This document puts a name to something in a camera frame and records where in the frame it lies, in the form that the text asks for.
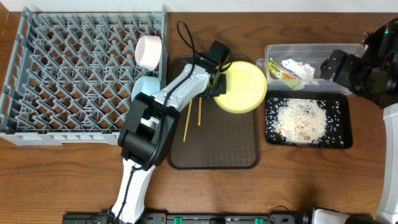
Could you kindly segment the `wooden chopstick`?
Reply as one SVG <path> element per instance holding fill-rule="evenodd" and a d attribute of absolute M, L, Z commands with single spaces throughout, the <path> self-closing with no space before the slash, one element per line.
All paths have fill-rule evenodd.
<path fill-rule="evenodd" d="M 192 110 L 192 100 L 191 100 L 191 101 L 189 102 L 189 104 L 188 104 L 187 118 L 186 118 L 186 122 L 185 122 L 184 134 L 183 134 L 183 142 L 186 141 L 188 126 L 189 126 L 189 121 L 190 121 L 191 110 Z"/>
<path fill-rule="evenodd" d="M 202 97 L 198 99 L 198 126 L 201 126 L 201 106 L 202 106 Z"/>

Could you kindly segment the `yellow plate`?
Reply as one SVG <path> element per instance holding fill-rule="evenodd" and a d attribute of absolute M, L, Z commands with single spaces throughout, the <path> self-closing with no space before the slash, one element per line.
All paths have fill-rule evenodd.
<path fill-rule="evenodd" d="M 259 67 L 250 62 L 235 61 L 224 74 L 226 93 L 214 97 L 220 108 L 242 114 L 261 104 L 267 92 L 267 81 Z"/>

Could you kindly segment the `white tissue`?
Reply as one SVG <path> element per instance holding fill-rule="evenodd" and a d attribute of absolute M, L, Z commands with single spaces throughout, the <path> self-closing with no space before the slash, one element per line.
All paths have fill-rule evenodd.
<path fill-rule="evenodd" d="M 301 90 L 306 84 L 314 84 L 318 86 L 318 82 L 314 79 L 315 68 L 310 64 L 297 62 L 290 58 L 283 60 L 282 66 L 298 77 L 299 81 L 294 87 L 294 90 Z"/>

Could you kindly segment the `green snack bar wrapper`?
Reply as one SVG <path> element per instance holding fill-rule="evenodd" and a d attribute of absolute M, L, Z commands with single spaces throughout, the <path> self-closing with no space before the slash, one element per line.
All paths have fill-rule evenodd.
<path fill-rule="evenodd" d="M 268 59 L 268 69 L 270 74 L 279 80 L 283 80 L 286 85 L 291 87 L 291 89 L 294 90 L 299 87 L 300 82 L 298 81 L 298 77 L 275 63 L 272 58 Z"/>

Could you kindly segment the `light blue bowl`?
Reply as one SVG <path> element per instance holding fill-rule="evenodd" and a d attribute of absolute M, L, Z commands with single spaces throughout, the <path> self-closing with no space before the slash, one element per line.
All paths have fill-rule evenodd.
<path fill-rule="evenodd" d="M 139 93 L 144 93 L 151 96 L 153 93 L 160 90 L 160 80 L 157 77 L 142 76 L 134 84 L 131 100 L 133 100 Z"/>

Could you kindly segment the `rice food waste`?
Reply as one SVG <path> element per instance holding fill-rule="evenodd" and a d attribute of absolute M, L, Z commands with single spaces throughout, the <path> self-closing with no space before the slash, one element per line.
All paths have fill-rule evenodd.
<path fill-rule="evenodd" d="M 271 144 L 342 148 L 340 103 L 269 98 L 266 102 L 266 138 Z"/>

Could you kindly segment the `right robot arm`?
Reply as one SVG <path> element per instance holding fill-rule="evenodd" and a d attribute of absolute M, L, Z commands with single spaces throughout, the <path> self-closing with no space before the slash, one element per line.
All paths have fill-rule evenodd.
<path fill-rule="evenodd" d="M 381 200 L 373 223 L 397 223 L 397 19 L 364 33 L 362 57 L 333 50 L 320 77 L 372 101 L 383 110 L 386 161 Z"/>

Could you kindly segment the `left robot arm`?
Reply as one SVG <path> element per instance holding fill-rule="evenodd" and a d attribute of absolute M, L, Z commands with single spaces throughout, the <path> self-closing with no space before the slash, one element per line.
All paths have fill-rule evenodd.
<path fill-rule="evenodd" d="M 165 88 L 134 97 L 118 137 L 124 171 L 108 223 L 136 223 L 140 219 L 150 177 L 170 151 L 181 111 L 196 96 L 226 93 L 224 72 L 229 55 L 229 47 L 216 40 L 207 52 L 189 57 L 181 74 Z"/>

